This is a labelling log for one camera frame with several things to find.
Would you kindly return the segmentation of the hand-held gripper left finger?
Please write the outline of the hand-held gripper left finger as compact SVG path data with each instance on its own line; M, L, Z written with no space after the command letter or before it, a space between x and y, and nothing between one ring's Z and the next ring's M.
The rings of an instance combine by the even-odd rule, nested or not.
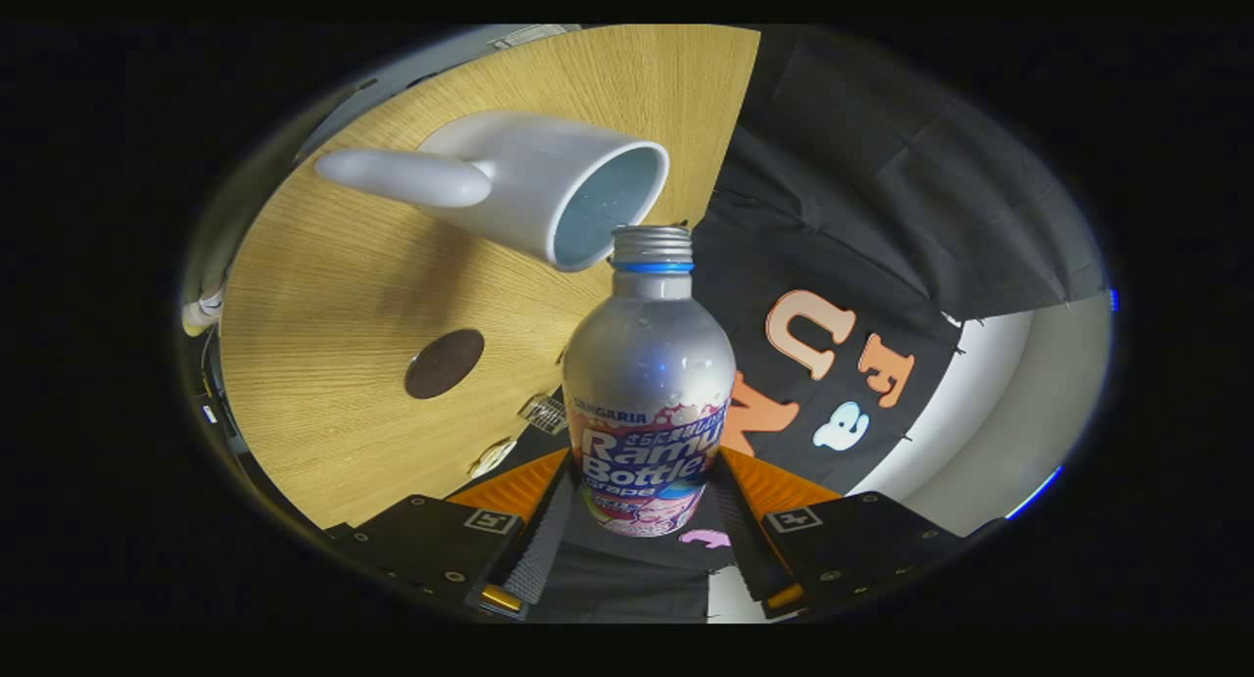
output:
M413 601L458 617L523 619L545 592L574 499L571 453L556 451L446 499L413 494L326 534Z

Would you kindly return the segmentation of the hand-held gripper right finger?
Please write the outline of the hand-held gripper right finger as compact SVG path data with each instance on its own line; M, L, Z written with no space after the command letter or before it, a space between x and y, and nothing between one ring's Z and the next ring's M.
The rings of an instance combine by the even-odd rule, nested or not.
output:
M749 596L770 619L864 609L969 543L878 491L841 496L731 449L719 451L707 489Z

